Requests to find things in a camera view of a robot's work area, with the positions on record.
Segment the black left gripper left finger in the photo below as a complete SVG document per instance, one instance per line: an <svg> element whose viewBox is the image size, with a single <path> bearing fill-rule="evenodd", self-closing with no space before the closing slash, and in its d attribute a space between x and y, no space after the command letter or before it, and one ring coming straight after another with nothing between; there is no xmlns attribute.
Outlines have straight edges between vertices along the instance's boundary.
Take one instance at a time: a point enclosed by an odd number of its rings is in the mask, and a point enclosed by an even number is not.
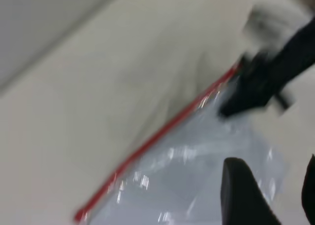
<svg viewBox="0 0 315 225"><path fill-rule="evenodd" d="M279 225L254 176L239 158L226 158L220 190L223 225Z"/></svg>

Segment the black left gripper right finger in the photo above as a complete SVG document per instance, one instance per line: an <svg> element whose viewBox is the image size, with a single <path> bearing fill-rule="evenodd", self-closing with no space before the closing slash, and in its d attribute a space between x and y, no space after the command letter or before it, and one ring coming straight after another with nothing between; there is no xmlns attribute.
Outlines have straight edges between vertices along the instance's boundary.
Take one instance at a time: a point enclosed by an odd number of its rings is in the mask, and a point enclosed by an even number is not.
<svg viewBox="0 0 315 225"><path fill-rule="evenodd" d="M315 225L315 156L312 155L301 193L302 207L311 225Z"/></svg>

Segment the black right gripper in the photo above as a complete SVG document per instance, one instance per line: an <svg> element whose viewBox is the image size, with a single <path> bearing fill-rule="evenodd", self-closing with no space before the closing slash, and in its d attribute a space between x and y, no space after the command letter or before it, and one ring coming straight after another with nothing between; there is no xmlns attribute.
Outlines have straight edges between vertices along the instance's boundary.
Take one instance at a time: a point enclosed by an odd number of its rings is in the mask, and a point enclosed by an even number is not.
<svg viewBox="0 0 315 225"><path fill-rule="evenodd" d="M246 30L264 45L244 67L239 85L221 105L219 114L231 117L263 108L284 86L315 63L315 21L311 19L292 36L284 21L248 21Z"/></svg>

